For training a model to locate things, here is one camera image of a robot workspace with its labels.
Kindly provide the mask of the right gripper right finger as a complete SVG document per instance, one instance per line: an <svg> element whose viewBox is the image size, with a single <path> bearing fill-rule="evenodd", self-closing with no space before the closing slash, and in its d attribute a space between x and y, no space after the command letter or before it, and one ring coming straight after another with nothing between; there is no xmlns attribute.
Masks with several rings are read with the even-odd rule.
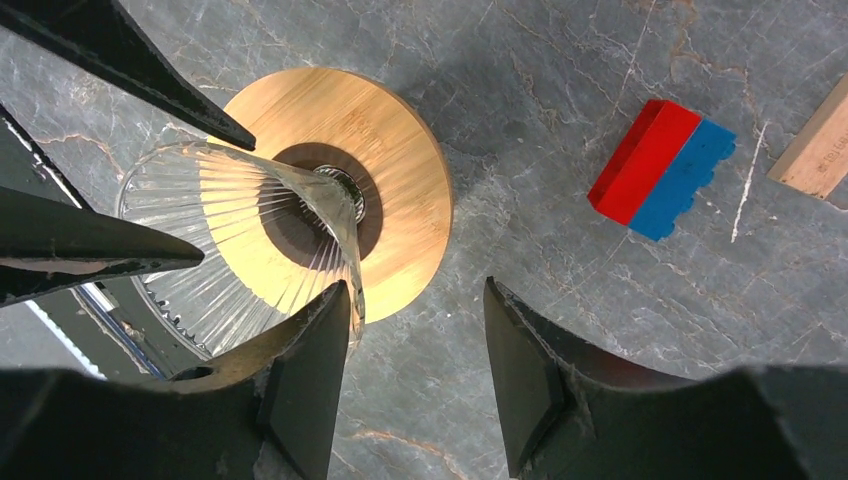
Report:
<svg viewBox="0 0 848 480"><path fill-rule="evenodd" d="M513 479L843 479L847 370L748 365L687 379L609 353L484 285Z"/></svg>

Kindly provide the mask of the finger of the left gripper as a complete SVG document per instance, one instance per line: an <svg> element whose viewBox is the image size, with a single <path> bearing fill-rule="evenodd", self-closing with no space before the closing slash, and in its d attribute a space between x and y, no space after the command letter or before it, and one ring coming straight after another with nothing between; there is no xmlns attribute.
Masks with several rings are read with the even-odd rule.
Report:
<svg viewBox="0 0 848 480"><path fill-rule="evenodd" d="M204 253L169 234L3 187L1 305L106 279L192 268Z"/></svg>
<svg viewBox="0 0 848 480"><path fill-rule="evenodd" d="M1 26L213 137L255 149L255 136L181 76L118 1L3 1Z"/></svg>

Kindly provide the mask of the clear glass dripper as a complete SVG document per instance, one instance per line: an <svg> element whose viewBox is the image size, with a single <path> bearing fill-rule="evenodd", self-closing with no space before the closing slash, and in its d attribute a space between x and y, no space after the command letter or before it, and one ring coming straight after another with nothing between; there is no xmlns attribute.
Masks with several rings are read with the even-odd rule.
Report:
<svg viewBox="0 0 848 480"><path fill-rule="evenodd" d="M177 142L150 151L126 174L116 212L203 252L196 267L134 282L199 357L222 355L288 320L337 281L349 289L350 344L361 340L364 201L338 169Z"/></svg>

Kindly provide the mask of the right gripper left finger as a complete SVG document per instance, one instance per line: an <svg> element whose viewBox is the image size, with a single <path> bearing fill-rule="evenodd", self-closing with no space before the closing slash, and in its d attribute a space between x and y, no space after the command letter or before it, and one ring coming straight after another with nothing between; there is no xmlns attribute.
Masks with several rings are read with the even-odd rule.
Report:
<svg viewBox="0 0 848 480"><path fill-rule="evenodd" d="M5 479L323 479L349 345L338 281L288 320L169 380L1 374Z"/></svg>

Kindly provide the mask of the wooden ring holder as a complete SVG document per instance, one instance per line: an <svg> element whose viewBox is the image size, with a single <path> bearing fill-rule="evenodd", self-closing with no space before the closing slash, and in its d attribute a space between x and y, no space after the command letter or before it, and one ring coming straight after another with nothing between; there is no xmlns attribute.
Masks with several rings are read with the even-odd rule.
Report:
<svg viewBox="0 0 848 480"><path fill-rule="evenodd" d="M449 243L454 195L439 143L414 109L366 76L302 67L251 83L225 110L255 136L257 156L306 170L330 165L356 182L367 322L423 292Z"/></svg>

